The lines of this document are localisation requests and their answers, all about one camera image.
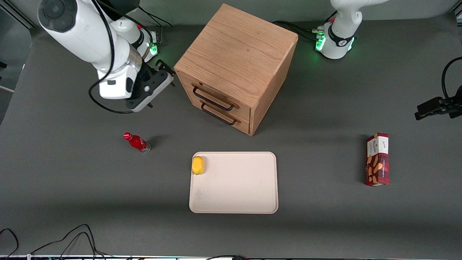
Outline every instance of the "wooden box top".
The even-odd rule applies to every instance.
[[[223,4],[175,65],[255,107],[298,35]]]

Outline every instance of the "black metal handle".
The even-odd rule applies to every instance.
[[[233,109],[233,107],[234,107],[233,104],[231,104],[231,106],[230,106],[229,108],[226,108],[226,107],[224,107],[224,106],[222,106],[222,105],[220,105],[220,104],[217,104],[217,103],[211,101],[210,99],[208,99],[208,98],[206,98],[206,97],[204,97],[204,96],[202,96],[202,95],[196,93],[196,90],[197,90],[197,89],[198,89],[198,87],[197,87],[197,86],[194,86],[193,93],[194,93],[194,95],[196,95],[196,97],[199,97],[200,99],[203,99],[203,100],[207,101],[208,103],[210,103],[210,104],[212,104],[212,105],[215,105],[215,106],[219,107],[220,109],[223,109],[224,111],[228,111],[228,112],[229,112],[229,111],[231,111],[231,109]]]
[[[234,125],[234,124],[237,122],[237,120],[234,119],[234,120],[230,123],[230,122],[228,122],[228,121],[222,119],[221,117],[219,117],[219,116],[213,114],[212,112],[205,110],[205,109],[204,109],[204,106],[205,106],[205,103],[202,103],[202,106],[201,106],[202,111],[204,111],[205,113],[211,115],[212,117],[214,117],[214,118],[220,120],[221,122],[223,122],[223,123],[225,123],[225,124],[227,124],[227,125]]]

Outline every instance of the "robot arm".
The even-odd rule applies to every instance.
[[[146,59],[153,56],[148,32],[138,29],[128,19],[112,21],[104,11],[103,14],[112,35],[114,59],[108,29],[92,0],[43,0],[38,9],[40,25],[56,41],[90,62],[97,69],[99,79],[107,75],[99,83],[101,97],[125,99],[127,107],[138,112],[173,81],[174,73],[161,62],[158,66],[166,70],[160,74],[166,77],[151,81],[159,71],[146,64]]]
[[[382,4],[389,0],[330,0],[337,10],[334,22],[328,21],[318,27],[323,32],[316,44],[316,50],[329,59],[340,59],[351,49],[354,33],[363,20],[359,10],[365,6]]]

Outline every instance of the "red box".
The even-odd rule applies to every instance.
[[[366,185],[389,183],[388,134],[376,133],[367,139]]]

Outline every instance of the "gray tabletop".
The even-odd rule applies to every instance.
[[[201,29],[166,28],[160,58],[173,66]],[[358,35],[337,61],[300,40],[286,82],[249,137],[194,108],[178,80],[152,109],[109,113],[86,93],[95,69],[33,32],[0,127],[0,227],[17,232],[20,254],[88,223],[110,254],[459,259],[462,119],[413,115],[442,95],[441,71],[462,53],[455,19],[366,21]],[[450,95],[460,69],[448,72]],[[123,109],[122,101],[105,104]],[[148,139],[152,151],[133,150],[125,131]],[[368,187],[365,138],[376,132],[390,136],[391,183]],[[197,151],[275,153],[279,210],[192,213]],[[0,239],[1,252],[14,247]],[[70,253],[90,249],[81,242]]]

